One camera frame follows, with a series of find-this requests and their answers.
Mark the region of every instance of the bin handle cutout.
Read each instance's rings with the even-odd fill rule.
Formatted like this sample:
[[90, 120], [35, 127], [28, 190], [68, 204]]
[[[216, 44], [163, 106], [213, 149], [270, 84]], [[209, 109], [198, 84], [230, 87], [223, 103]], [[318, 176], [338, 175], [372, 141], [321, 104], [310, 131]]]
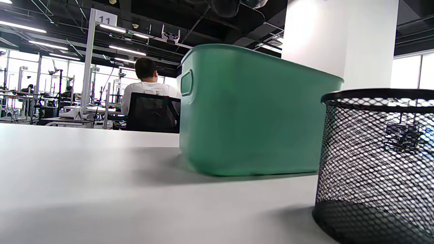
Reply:
[[193, 71], [190, 69], [181, 75], [181, 95], [188, 96], [193, 91]]

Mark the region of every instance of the white pillar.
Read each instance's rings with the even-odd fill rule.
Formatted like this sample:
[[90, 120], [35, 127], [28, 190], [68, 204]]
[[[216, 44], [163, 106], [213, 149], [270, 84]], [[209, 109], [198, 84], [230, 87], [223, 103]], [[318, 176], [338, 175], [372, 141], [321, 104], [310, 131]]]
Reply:
[[289, 0], [282, 59], [345, 80], [390, 87], [398, 0]]

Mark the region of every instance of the black hair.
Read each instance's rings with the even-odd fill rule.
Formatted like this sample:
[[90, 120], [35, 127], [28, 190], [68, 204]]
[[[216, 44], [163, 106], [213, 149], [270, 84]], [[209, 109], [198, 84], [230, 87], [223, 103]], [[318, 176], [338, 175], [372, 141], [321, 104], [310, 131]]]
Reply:
[[146, 79], [154, 77], [154, 72], [157, 70], [157, 65], [150, 59], [139, 58], [134, 65], [137, 78]]

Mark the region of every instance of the number 11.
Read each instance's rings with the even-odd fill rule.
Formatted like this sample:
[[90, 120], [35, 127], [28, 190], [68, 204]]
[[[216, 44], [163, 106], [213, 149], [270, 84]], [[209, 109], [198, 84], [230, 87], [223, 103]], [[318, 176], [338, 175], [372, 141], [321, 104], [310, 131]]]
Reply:
[[[104, 23], [104, 16], [101, 16], [99, 18], [101, 19], [101, 23]], [[106, 21], [107, 21], [107, 24], [109, 25], [110, 24], [110, 18], [107, 18]]]

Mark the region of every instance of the glass wall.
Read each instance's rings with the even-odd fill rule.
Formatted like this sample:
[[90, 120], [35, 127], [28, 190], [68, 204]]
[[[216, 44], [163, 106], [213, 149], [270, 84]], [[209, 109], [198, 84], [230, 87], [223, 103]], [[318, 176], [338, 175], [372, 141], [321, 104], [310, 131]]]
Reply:
[[[21, 89], [26, 88], [28, 85], [36, 85], [36, 76], [38, 72], [38, 61], [39, 55], [31, 53], [23, 53], [15, 50], [0, 49], [0, 51], [6, 52], [4, 56], [0, 56], [0, 86], [3, 86], [4, 70], [7, 69], [7, 87], [9, 89], [19, 89], [18, 87], [18, 74], [19, 69], [22, 66], [28, 69], [23, 71], [23, 78], [21, 82]], [[110, 93], [116, 93], [114, 87], [114, 80], [119, 79], [119, 69], [112, 68], [102, 65], [96, 65], [99, 71], [96, 73], [95, 77], [95, 98], [99, 99], [101, 95], [101, 89], [107, 87], [107, 83], [111, 83]], [[49, 75], [49, 71], [54, 71], [56, 69], [63, 70], [62, 88], [61, 92], [65, 92], [66, 83], [68, 77], [74, 78], [71, 85], [75, 93], [81, 93], [83, 87], [84, 79], [84, 63], [71, 61], [66, 59], [53, 58], [48, 56], [43, 56], [41, 61], [41, 75], [39, 80], [39, 92], [48, 92], [52, 94], [57, 94], [59, 92], [59, 72], [53, 76]], [[125, 87], [131, 83], [140, 82], [132, 70], [123, 69], [123, 73], [126, 74], [125, 77], [121, 78], [121, 95]], [[177, 88], [176, 79], [170, 77], [158, 77], [159, 83], [166, 83]]]
[[391, 88], [416, 89], [419, 81], [421, 55], [393, 60]]
[[391, 88], [434, 90], [434, 53], [394, 59]]

